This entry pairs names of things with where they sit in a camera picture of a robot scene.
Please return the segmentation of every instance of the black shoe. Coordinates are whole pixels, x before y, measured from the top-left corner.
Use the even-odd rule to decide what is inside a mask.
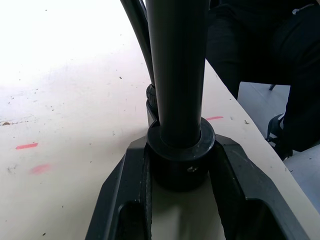
[[[270,145],[282,161],[293,155],[293,150],[286,145],[283,138],[284,130],[281,128],[281,122],[283,121],[284,116],[285,114],[279,114],[269,121],[266,137],[268,143],[275,144],[275,146]]]

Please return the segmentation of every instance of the black pants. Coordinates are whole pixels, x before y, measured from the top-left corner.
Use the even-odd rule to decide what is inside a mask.
[[[296,151],[320,140],[320,6],[289,12],[230,4],[209,12],[206,58],[237,98],[240,82],[290,85],[283,137]]]

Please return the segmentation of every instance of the black pole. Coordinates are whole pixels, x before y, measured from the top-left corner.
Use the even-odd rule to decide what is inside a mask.
[[[146,0],[162,141],[200,139],[209,0]]]

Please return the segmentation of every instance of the white table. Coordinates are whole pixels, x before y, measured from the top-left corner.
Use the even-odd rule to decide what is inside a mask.
[[[147,132],[138,41],[119,0],[7,1],[0,29],[0,239],[84,239],[102,183]],[[318,213],[208,64],[202,116],[222,117],[215,132],[319,239]],[[209,181],[196,194],[154,188],[152,240],[224,239]]]

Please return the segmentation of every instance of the black metal tube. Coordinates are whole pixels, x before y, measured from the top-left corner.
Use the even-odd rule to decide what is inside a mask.
[[[209,0],[146,0],[160,135],[174,148],[200,139]]]
[[[151,84],[155,85],[154,70],[152,66],[150,39],[146,7],[142,0],[121,0],[122,6],[128,16],[135,36],[138,39],[142,54],[148,68]]]

